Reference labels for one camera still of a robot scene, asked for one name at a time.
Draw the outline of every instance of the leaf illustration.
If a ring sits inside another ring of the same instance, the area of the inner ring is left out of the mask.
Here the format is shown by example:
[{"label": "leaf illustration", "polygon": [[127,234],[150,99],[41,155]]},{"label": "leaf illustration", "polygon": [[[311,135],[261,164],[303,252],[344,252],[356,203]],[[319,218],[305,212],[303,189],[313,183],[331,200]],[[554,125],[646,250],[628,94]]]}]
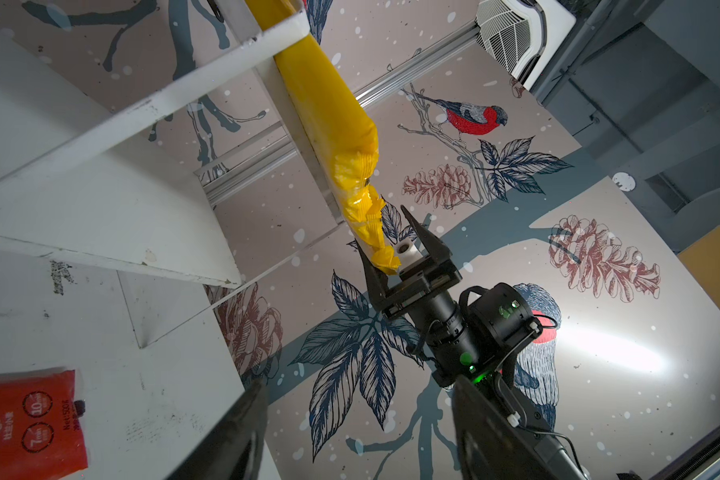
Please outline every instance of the leaf illustration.
[{"label": "leaf illustration", "polygon": [[572,168],[561,159],[549,154],[528,154],[516,159],[510,166],[524,174],[553,174],[565,168]]},{"label": "leaf illustration", "polygon": [[416,230],[414,230],[413,227],[410,225],[407,225],[405,228],[403,228],[403,231],[400,232],[400,241],[402,242],[406,238],[410,238],[411,242],[415,242],[418,238],[416,236]]},{"label": "leaf illustration", "polygon": [[360,375],[360,393],[380,427],[384,428],[389,401],[394,395],[394,363],[384,339],[374,332],[363,343]]},{"label": "leaf illustration", "polygon": [[391,348],[402,353],[409,359],[415,360],[421,368],[424,368],[424,363],[421,359],[416,355],[408,353],[408,347],[416,347],[419,338],[416,327],[409,321],[405,318],[397,318],[391,322],[385,320],[382,322],[381,335]]},{"label": "leaf illustration", "polygon": [[392,204],[386,204],[382,208],[382,231],[389,241],[396,244],[400,240],[400,232],[402,231],[402,218],[400,212]]},{"label": "leaf illustration", "polygon": [[355,320],[333,319],[321,322],[304,340],[298,355],[291,362],[325,365],[360,336],[362,324]]},{"label": "leaf illustration", "polygon": [[480,139],[480,150],[490,165],[496,166],[499,163],[499,152],[493,144]]},{"label": "leaf illustration", "polygon": [[488,170],[485,174],[485,186],[488,191],[496,198],[503,201],[507,200],[507,185],[504,183],[504,178],[496,170]]},{"label": "leaf illustration", "polygon": [[544,190],[539,187],[536,183],[536,179],[528,174],[512,170],[511,168],[500,170],[501,176],[509,184],[510,187],[515,188],[519,192],[524,194],[542,194]]},{"label": "leaf illustration", "polygon": [[344,423],[358,384],[360,344],[346,345],[317,375],[309,402],[312,460]]},{"label": "leaf illustration", "polygon": [[519,158],[525,157],[530,148],[530,141],[534,138],[519,138],[512,140],[501,150],[501,159],[499,165],[511,165],[512,162]]},{"label": "leaf illustration", "polygon": [[333,272],[333,278],[331,278],[331,286],[336,306],[350,320],[360,321],[370,316],[368,301],[360,293],[360,290],[343,278],[339,278],[335,271]]}]

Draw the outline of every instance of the crumpled yellow wrapper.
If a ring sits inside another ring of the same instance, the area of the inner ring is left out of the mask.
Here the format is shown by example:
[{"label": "crumpled yellow wrapper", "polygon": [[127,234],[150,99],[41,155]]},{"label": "crumpled yellow wrapper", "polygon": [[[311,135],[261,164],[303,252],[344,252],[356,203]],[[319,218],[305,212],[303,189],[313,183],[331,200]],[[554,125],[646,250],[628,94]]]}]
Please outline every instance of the crumpled yellow wrapper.
[{"label": "crumpled yellow wrapper", "polygon": [[[296,13],[288,0],[246,3],[262,30]],[[358,245],[377,268],[395,274],[400,259],[384,241],[385,202],[369,183],[378,162],[376,125],[311,35],[275,63]]]}]

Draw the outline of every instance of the gray wall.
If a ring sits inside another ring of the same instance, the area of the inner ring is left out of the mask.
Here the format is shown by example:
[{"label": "gray wall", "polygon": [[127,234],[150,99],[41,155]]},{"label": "gray wall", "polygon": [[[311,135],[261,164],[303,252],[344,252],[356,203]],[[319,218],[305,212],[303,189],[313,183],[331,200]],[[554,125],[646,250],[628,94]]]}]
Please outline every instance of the gray wall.
[{"label": "gray wall", "polygon": [[[662,38],[638,26],[582,64],[547,108],[605,172],[626,171],[636,178],[637,187],[627,195],[679,252],[720,224],[720,85],[682,56],[698,50],[686,48],[687,42],[675,50],[665,42],[678,42],[666,20],[678,2],[667,3],[643,10],[646,18],[662,19],[653,22],[662,27]],[[634,11],[615,11],[585,56],[639,24]],[[709,62],[703,66],[710,75],[716,72]],[[656,174],[689,202],[678,214],[645,183]]]}]

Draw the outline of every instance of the air vent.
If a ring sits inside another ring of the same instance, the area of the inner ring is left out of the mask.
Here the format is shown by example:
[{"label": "air vent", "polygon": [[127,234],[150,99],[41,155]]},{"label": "air vent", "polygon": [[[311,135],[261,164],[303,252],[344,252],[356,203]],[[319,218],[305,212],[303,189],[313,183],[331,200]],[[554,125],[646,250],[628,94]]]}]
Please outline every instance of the air vent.
[{"label": "air vent", "polygon": [[530,48],[528,20],[509,9],[501,0],[484,0],[478,7],[478,42],[509,72]]}]

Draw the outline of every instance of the red package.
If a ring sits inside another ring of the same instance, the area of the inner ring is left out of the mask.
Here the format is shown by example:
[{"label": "red package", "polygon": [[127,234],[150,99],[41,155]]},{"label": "red package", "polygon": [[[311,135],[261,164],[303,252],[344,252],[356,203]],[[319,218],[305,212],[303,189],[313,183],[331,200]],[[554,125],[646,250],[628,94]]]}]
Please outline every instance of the red package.
[{"label": "red package", "polygon": [[74,370],[0,383],[0,480],[56,480],[87,466]]}]

